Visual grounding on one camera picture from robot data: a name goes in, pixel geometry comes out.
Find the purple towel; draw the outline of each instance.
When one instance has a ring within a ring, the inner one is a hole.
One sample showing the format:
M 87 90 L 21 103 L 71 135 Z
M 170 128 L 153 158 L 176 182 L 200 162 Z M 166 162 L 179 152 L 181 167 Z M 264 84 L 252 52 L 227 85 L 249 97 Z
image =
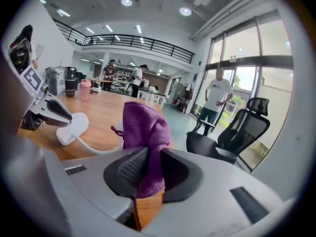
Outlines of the purple towel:
M 123 128 L 124 149 L 149 147 L 148 172 L 137 189 L 137 198 L 150 197 L 164 189 L 160 152 L 171 143 L 169 125 L 153 109 L 140 103 L 126 102 L 123 109 Z

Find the balcony railing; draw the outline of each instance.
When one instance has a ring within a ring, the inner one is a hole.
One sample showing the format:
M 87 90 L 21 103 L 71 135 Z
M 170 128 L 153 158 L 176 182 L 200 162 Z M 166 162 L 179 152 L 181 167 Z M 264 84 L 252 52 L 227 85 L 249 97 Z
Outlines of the balcony railing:
M 124 35 L 124 34 L 106 34 L 106 35 L 95 35 L 86 36 L 77 30 L 67 26 L 55 19 L 55 24 L 58 26 L 62 34 L 67 40 L 71 40 L 81 46 L 89 45 L 120 45 L 130 46 L 141 49 L 150 50 L 157 53 L 162 53 L 176 59 L 191 63 L 194 53 L 187 51 L 181 47 L 156 40 L 145 38 L 142 36 Z

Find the pink bottle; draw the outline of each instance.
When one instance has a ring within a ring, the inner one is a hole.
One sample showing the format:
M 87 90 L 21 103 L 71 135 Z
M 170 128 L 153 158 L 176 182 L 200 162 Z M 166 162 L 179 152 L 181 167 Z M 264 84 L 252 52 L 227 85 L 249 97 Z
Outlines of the pink bottle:
M 80 99 L 81 101 L 88 101 L 91 89 L 91 82 L 89 80 L 81 80 L 80 83 Z

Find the mesh chair back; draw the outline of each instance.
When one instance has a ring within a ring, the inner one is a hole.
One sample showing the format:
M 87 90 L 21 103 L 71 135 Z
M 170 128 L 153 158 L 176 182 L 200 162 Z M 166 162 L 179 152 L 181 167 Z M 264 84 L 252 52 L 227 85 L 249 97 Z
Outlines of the mesh chair back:
M 257 110 L 257 113 L 245 109 L 239 110 L 233 122 L 218 137 L 218 146 L 239 155 L 260 138 L 270 126 L 270 121 L 260 115 L 262 111 L 268 114 L 269 100 L 266 100 L 250 99 L 248 103 L 252 104 L 253 110 Z

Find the black container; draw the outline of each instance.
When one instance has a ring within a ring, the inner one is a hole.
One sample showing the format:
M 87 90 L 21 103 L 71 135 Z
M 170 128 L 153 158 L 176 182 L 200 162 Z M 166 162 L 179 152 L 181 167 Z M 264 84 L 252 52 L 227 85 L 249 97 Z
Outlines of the black container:
M 65 90 L 66 97 L 73 97 L 76 90 L 76 78 L 75 78 L 76 69 L 68 68 L 67 76 L 65 79 Z

